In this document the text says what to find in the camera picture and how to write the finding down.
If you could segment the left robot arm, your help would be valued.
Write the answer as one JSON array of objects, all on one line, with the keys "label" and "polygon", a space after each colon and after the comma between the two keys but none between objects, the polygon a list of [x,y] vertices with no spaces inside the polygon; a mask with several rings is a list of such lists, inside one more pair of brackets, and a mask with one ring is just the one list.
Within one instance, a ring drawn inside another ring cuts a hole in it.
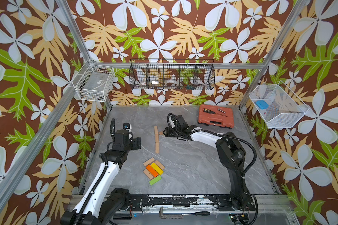
[{"label": "left robot arm", "polygon": [[123,128],[115,129],[115,119],[110,124],[112,142],[107,150],[100,154],[101,164],[89,189],[72,211],[66,211],[61,225],[107,225],[119,210],[130,207],[130,193],[124,188],[115,188],[107,200],[105,196],[119,174],[130,151],[141,149],[141,138],[133,137],[132,127],[124,123]]}]

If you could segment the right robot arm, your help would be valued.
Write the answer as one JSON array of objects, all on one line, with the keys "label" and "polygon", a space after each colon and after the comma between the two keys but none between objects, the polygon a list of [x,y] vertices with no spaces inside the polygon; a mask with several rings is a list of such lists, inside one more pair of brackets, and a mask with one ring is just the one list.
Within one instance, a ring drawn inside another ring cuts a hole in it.
[{"label": "right robot arm", "polygon": [[[255,148],[246,140],[240,139],[232,132],[226,134],[215,133],[198,126],[189,126],[182,115],[167,115],[167,124],[163,134],[182,141],[201,142],[216,148],[221,164],[228,170],[231,184],[231,207],[242,210],[251,201],[245,175],[257,159]],[[253,159],[245,167],[246,151],[242,144],[247,145],[253,152]]]}]

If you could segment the wooden block number 20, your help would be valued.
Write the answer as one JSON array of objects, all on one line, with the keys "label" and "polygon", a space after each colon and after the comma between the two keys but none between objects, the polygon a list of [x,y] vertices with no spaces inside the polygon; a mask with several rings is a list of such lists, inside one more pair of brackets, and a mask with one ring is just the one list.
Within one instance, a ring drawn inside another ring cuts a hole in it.
[{"label": "wooden block number 20", "polygon": [[155,134],[159,134],[159,131],[158,131],[158,127],[157,126],[154,126],[154,130],[155,130]]}]

